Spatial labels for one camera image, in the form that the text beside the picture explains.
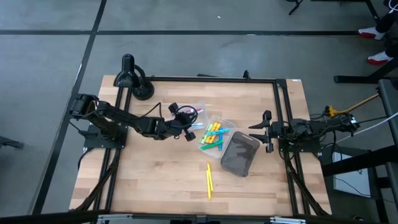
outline yellow marker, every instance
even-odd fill
[[[211,177],[211,169],[210,169],[210,164],[207,162],[207,171],[209,172],[209,179],[210,179],[210,189],[213,191],[213,178]]]
[[[215,122],[215,123],[213,124],[213,127],[211,128],[211,131],[215,131],[216,128],[217,128],[217,125],[218,125],[218,123]],[[211,137],[212,137],[212,136],[208,136],[208,137],[206,138],[206,143],[210,143]]]
[[[210,189],[210,174],[209,170],[206,170],[206,178],[207,178],[207,197],[211,200],[211,189]]]
[[[217,127],[216,127],[215,131],[218,131],[220,127],[221,127],[221,124],[220,124],[220,123],[217,123]],[[210,143],[210,144],[213,143],[214,139],[216,139],[216,135],[210,136],[210,141],[209,141],[209,143]]]

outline black floor stripe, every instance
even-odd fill
[[[92,30],[0,30],[0,35],[90,35]]]
[[[86,71],[88,59],[90,57],[91,50],[93,49],[94,40],[96,37],[96,31],[98,30],[98,26],[100,25],[101,18],[105,9],[106,0],[102,0],[99,5],[99,10],[95,19],[95,23],[93,29],[91,31],[90,38],[88,39],[88,43],[86,46],[85,53],[83,54],[83,58],[81,60],[80,69],[78,71],[75,84],[73,85],[72,92],[70,94],[70,98],[67,104],[67,109],[64,111],[62,122],[57,131],[56,138],[53,142],[52,148],[50,150],[50,157],[47,165],[45,166],[45,172],[42,175],[41,183],[39,188],[37,189],[37,194],[34,197],[34,201],[32,202],[32,214],[38,215],[42,212],[45,198],[47,196],[47,192],[49,191],[51,180],[55,171],[55,167],[58,162],[59,155],[61,153],[62,145],[65,140],[65,135],[67,133],[67,129],[69,126],[69,114],[68,108],[71,107],[73,100],[79,92],[81,82],[83,81],[83,77]]]
[[[97,35],[357,35],[344,31],[266,31],[266,30],[99,30]]]

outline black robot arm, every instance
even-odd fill
[[[182,131],[187,141],[195,139],[195,134],[188,128],[195,122],[198,114],[180,112],[176,103],[169,106],[175,116],[173,120],[165,121],[161,117],[136,116],[127,111],[115,108],[108,102],[100,101],[96,96],[80,94],[73,102],[70,115],[74,119],[86,119],[101,130],[101,135],[109,141],[117,141],[121,137],[119,126],[126,124],[147,138],[164,140],[174,136],[177,138]]]
[[[272,138],[278,139],[280,147],[288,151],[300,148],[304,151],[317,152],[319,138],[326,133],[340,131],[353,134],[359,128],[359,124],[351,114],[341,114],[325,121],[292,119],[287,126],[281,121],[274,121],[271,124],[271,118],[271,112],[265,111],[262,122],[249,127],[250,129],[266,129],[265,134],[249,135],[262,143],[268,143],[267,152],[273,151]]]

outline floor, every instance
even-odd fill
[[[90,33],[100,3],[3,0],[0,31]],[[373,0],[373,5],[380,16],[387,12],[380,0]],[[353,31],[375,25],[363,2],[306,0],[288,16],[293,6],[282,0],[107,0],[98,29]],[[89,35],[0,35],[0,135],[25,143],[23,150],[0,150],[1,217],[30,210],[88,42]],[[326,105],[343,109],[373,95],[376,85],[335,84],[333,76],[370,74],[377,67],[368,65],[366,57],[383,49],[382,42],[350,35],[97,35],[80,92],[97,94],[102,76],[118,73],[122,55],[130,53],[148,75],[241,77],[249,70],[258,78],[299,78],[310,113],[319,113]],[[380,99],[353,114],[357,120],[385,115]],[[388,126],[341,143],[371,150],[390,144]],[[68,128],[45,213],[68,210],[82,145],[83,138]],[[383,167],[377,171],[379,176],[386,174]],[[330,193],[335,215],[378,220],[372,200]],[[383,191],[383,196],[392,200],[390,190]],[[386,207],[390,222],[396,222],[395,205],[386,203]]]

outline wooden table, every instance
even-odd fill
[[[114,103],[118,89],[113,87],[113,75],[103,78],[99,98]],[[273,87],[263,83],[203,83],[153,82],[155,95],[146,101],[132,98],[130,113],[144,114],[162,102],[162,114],[170,119],[167,107],[178,104],[206,102],[209,116],[216,114],[234,122],[246,134],[264,133],[249,130],[248,126],[261,122],[265,110],[271,110],[277,120]],[[287,80],[294,118],[309,119],[302,82]],[[280,100],[285,114],[282,90]],[[150,115],[158,116],[158,110]],[[221,168],[220,160],[202,153],[194,142],[168,138],[154,141],[129,129],[126,147],[122,150],[114,189],[112,212],[174,213],[209,215],[291,215],[291,205],[285,164],[275,151],[266,154],[265,145],[257,151],[245,178],[236,177]],[[104,149],[95,149],[81,162],[70,208],[79,206],[98,181]],[[312,195],[327,212],[329,199],[319,161],[311,153],[301,153],[305,183]],[[206,162],[213,173],[213,199],[208,200]],[[104,207],[107,186],[101,206]],[[303,213],[300,191],[296,188],[298,208]]]

